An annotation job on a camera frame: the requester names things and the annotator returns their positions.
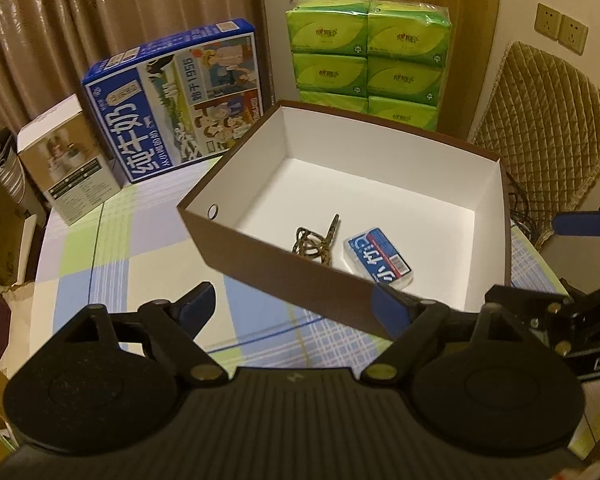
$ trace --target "brown curtain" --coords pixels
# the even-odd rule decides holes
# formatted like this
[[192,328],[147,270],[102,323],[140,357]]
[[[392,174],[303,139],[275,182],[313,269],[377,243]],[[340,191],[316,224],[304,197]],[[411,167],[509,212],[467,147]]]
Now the brown curtain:
[[272,101],[264,0],[0,0],[0,127],[14,132],[75,92],[101,59],[188,28],[244,17],[256,27]]

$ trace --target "quilted chair cushion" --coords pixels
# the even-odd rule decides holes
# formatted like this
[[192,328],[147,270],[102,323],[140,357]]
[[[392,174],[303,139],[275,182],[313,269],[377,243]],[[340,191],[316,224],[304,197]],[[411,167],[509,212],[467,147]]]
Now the quilted chair cushion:
[[577,209],[600,176],[600,90],[559,57],[515,42],[472,141],[499,153],[526,190],[539,248],[554,215]]

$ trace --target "table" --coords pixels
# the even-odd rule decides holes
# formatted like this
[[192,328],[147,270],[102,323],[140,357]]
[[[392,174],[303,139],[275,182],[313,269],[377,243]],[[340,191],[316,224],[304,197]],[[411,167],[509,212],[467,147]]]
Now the table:
[[[196,338],[231,374],[242,365],[351,367],[359,374],[388,342],[340,325],[209,269],[176,204],[217,159],[133,186],[67,227],[53,212],[32,306],[30,354],[88,303],[109,312],[176,300],[201,281],[216,288],[216,313]],[[512,229],[515,286],[565,293],[522,233]],[[600,381],[586,385],[587,413],[573,441],[586,454],[600,437]]]

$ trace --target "tissue packs stack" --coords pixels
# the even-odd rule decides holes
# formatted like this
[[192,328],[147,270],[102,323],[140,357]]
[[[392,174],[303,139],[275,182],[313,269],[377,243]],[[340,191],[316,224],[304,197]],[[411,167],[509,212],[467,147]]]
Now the tissue packs stack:
[[437,106],[443,70],[387,57],[368,59],[369,94]]
[[366,55],[368,0],[296,0],[286,13],[293,52]]
[[446,64],[451,39],[448,10],[428,4],[372,2],[368,12],[370,56],[389,56],[433,66]]
[[332,108],[351,110],[352,112],[360,112],[362,114],[366,114],[368,110],[368,101],[365,97],[328,94],[327,92],[307,92],[306,90],[301,90],[300,100],[303,103],[330,106]]
[[369,96],[369,113],[391,121],[411,124],[424,130],[435,131],[438,125],[437,108],[408,101],[398,101],[398,99]]
[[300,90],[366,96],[366,58],[293,54]]

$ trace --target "electrical outlet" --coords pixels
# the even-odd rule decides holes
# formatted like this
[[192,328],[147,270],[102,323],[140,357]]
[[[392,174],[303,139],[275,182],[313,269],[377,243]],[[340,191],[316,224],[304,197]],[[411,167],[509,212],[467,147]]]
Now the electrical outlet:
[[584,52],[584,44],[587,43],[587,34],[589,27],[577,22],[570,16],[563,16],[560,24],[560,33],[558,41],[562,46],[573,50],[576,54],[582,56]]
[[560,31],[560,21],[562,15],[555,9],[547,7],[543,4],[538,4],[538,11],[536,12],[536,24],[534,26],[536,32],[544,34],[546,37],[552,40],[558,39],[558,32]]

